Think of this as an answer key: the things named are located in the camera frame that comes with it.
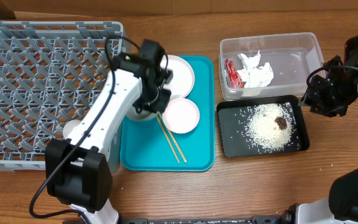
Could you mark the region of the grey shallow bowl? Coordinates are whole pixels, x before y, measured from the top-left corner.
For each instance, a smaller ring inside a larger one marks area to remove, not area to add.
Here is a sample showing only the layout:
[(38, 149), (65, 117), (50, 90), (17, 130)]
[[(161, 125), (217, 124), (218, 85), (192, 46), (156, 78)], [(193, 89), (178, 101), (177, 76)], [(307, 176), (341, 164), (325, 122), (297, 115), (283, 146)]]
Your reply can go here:
[(146, 110), (142, 110), (140, 113), (137, 113), (135, 108), (132, 106), (126, 113), (126, 116), (133, 121), (148, 121), (156, 117), (156, 113), (151, 113)]

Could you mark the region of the brown food chunk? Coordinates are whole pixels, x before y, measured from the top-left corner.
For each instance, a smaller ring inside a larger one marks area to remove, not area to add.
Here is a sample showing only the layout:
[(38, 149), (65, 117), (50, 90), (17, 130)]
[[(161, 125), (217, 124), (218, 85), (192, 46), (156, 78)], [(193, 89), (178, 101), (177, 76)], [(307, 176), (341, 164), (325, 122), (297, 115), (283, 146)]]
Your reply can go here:
[(280, 129), (280, 130), (284, 130), (284, 129), (287, 129), (287, 121), (286, 121), (286, 119), (285, 118), (283, 118), (283, 117), (277, 117), (277, 118), (275, 118), (275, 122), (276, 122), (276, 124), (278, 125), (278, 128)]

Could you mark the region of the pile of white rice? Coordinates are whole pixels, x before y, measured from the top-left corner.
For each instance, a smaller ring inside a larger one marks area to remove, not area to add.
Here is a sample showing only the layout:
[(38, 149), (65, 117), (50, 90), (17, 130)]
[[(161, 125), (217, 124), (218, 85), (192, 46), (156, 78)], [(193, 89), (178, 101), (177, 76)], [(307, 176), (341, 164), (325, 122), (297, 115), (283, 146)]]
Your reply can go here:
[[(233, 112), (235, 129), (242, 144), (241, 151), (248, 155), (274, 154), (301, 149), (295, 115), (290, 103), (269, 103), (245, 106)], [(283, 117), (287, 121), (287, 129), (280, 130), (275, 118)]]

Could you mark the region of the white napkin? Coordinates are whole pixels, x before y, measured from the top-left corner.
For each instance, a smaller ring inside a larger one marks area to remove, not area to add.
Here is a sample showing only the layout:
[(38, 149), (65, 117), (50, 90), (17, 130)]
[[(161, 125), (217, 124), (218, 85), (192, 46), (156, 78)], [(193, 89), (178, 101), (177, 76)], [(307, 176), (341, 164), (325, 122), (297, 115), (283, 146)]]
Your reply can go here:
[(246, 54), (237, 55), (242, 63), (243, 69), (237, 70), (245, 88), (266, 87), (273, 80), (274, 74), (269, 62), (260, 65), (261, 54), (248, 57)]

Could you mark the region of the red snack wrapper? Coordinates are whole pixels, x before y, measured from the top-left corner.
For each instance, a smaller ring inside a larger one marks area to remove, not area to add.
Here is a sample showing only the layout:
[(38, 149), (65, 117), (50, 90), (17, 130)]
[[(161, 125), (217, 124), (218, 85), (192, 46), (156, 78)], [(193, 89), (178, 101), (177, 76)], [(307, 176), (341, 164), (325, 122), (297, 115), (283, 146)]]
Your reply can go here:
[(232, 89), (243, 88), (244, 83), (239, 73), (234, 68), (234, 62), (232, 60), (229, 60), (228, 58), (226, 58), (224, 62), (225, 62), (225, 68), (227, 72), (227, 82), (229, 87)]

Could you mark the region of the white paper cup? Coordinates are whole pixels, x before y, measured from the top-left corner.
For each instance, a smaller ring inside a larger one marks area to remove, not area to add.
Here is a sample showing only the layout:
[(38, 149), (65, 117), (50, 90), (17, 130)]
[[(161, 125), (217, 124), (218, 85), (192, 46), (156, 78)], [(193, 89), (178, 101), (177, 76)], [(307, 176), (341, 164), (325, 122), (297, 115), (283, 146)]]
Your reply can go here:
[(80, 120), (74, 119), (67, 122), (63, 127), (63, 137), (67, 138), (68, 135), (81, 123)]

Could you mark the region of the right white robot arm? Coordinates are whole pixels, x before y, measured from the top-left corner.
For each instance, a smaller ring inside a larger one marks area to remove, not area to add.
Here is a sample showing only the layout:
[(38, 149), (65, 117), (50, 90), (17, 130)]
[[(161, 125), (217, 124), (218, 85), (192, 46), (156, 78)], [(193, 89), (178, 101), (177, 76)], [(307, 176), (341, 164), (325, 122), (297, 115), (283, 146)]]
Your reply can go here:
[[(344, 116), (358, 99), (358, 35), (345, 43), (344, 57), (335, 56), (311, 72), (300, 104), (326, 117)], [(294, 204), (280, 223), (358, 223), (358, 168), (337, 178), (326, 198)]]

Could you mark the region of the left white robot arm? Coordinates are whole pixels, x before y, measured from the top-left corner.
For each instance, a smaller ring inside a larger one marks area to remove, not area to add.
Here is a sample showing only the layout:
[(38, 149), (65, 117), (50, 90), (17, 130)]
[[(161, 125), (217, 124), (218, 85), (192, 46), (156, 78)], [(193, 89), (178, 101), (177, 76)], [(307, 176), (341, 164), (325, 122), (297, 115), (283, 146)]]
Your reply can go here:
[(173, 72), (160, 62), (168, 56), (155, 41), (145, 39), (136, 54), (108, 56), (110, 73), (96, 102), (64, 139), (51, 139), (45, 149), (45, 182), (35, 193), (29, 212), (35, 218), (35, 201), (48, 194), (70, 206), (86, 223), (117, 223), (118, 212), (109, 196), (112, 175), (109, 167), (111, 143), (126, 116), (134, 110), (163, 113), (170, 101)]

